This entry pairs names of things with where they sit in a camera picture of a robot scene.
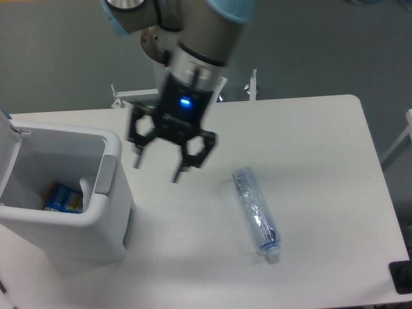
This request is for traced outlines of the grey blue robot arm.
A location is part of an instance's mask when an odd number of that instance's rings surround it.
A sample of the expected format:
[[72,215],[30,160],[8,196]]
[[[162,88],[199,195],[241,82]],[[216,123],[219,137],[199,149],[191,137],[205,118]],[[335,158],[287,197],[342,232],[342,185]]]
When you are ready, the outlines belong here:
[[155,138],[180,146],[173,182],[190,167],[202,166],[216,134],[201,128],[222,70],[227,66],[254,1],[101,1],[118,35],[157,28],[155,46],[168,69],[154,107],[137,103],[131,113],[130,142],[141,157]]

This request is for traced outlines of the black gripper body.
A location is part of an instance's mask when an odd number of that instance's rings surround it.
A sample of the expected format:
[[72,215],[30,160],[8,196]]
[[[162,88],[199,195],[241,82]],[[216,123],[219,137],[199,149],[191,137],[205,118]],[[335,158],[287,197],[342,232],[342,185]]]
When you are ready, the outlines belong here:
[[200,136],[205,132],[201,121],[212,94],[168,75],[153,111],[156,136],[178,145]]

